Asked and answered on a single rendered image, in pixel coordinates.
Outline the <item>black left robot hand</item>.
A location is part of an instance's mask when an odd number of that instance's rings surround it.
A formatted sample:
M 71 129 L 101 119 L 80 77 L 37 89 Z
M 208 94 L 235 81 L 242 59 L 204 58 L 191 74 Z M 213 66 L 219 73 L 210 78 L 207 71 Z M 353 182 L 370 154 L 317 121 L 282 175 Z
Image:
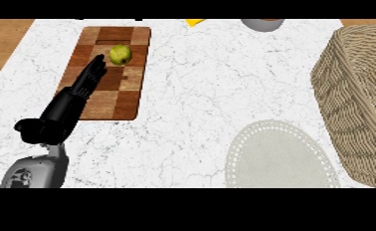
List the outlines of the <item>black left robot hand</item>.
M 107 74 L 105 55 L 98 55 L 84 68 L 76 83 L 53 97 L 39 118 L 24 118 L 15 124 L 27 143 L 56 145 L 70 137 L 87 100 Z

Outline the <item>pale oval placemat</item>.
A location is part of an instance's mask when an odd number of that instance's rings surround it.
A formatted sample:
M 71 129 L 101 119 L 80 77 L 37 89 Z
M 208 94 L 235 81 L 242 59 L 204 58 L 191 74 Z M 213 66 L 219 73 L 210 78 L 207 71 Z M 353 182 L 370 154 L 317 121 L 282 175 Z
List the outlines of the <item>pale oval placemat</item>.
M 224 165 L 227 187 L 339 188 L 331 159 L 316 140 L 292 124 L 263 120 L 235 137 Z

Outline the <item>tan wicker basket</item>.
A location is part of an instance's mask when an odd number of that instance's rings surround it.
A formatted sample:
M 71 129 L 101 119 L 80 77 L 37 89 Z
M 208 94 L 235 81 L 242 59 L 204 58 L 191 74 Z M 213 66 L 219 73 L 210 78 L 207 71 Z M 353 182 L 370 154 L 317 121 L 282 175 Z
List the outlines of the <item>tan wicker basket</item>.
M 334 31 L 311 86 L 347 174 L 376 187 L 376 25 Z

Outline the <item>brown checkered cutting board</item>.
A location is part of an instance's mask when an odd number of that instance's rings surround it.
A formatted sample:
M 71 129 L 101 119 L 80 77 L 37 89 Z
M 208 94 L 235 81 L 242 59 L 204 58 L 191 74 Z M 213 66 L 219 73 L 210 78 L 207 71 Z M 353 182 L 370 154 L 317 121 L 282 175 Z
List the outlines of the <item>brown checkered cutting board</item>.
M 139 115 L 152 29 L 149 27 L 86 27 L 56 92 L 71 86 L 93 58 L 104 54 L 108 72 L 87 101 L 81 120 L 135 120 Z M 124 66 L 109 60 L 117 45 L 132 48 Z

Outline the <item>green round fruit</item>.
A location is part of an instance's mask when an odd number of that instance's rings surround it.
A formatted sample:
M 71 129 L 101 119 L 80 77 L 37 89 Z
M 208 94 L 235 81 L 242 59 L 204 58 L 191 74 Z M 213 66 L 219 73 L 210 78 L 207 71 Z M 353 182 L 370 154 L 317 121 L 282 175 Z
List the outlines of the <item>green round fruit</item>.
M 109 59 L 115 65 L 126 65 L 133 59 L 132 48 L 126 45 L 117 45 L 109 51 Z

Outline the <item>grey round bowl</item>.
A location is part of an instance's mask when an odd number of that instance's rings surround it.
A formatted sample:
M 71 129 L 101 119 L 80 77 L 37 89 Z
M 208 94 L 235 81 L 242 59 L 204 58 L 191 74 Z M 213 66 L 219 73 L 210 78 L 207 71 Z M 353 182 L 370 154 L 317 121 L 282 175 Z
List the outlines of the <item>grey round bowl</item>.
M 281 27 L 283 19 L 242 19 L 241 22 L 257 32 L 273 32 Z

